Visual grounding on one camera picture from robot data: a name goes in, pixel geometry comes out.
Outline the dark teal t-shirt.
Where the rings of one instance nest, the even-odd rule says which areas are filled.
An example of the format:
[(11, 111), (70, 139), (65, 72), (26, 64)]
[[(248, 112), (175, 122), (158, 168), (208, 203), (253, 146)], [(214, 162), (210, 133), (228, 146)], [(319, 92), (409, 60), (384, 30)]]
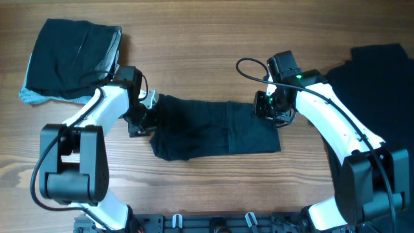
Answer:
[(159, 125), (150, 140), (156, 157), (166, 161), (218, 155), (281, 151), (272, 123), (252, 114), (242, 102), (205, 102), (160, 95)]

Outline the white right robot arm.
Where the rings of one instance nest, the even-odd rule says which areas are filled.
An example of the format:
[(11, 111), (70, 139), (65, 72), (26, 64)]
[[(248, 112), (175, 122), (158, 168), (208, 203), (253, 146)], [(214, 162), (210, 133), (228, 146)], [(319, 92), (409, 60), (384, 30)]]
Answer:
[(302, 114), (339, 164), (334, 196), (304, 208), (301, 231), (356, 228), (389, 216), (391, 231), (396, 232), (397, 214), (409, 207), (408, 152), (366, 128), (326, 82), (299, 74), (285, 83), (265, 83), (266, 91), (255, 97), (256, 112), (265, 118), (287, 111)]

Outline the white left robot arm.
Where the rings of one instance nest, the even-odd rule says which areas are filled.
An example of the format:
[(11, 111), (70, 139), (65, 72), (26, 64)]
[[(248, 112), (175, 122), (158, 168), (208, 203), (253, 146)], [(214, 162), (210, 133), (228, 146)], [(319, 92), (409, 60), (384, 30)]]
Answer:
[(35, 204), (51, 212), (81, 211), (101, 232), (143, 232), (131, 207), (109, 189), (105, 136), (121, 117), (134, 116), (138, 125), (156, 101), (156, 91), (131, 82), (104, 85), (74, 116), (45, 125), (30, 180)]

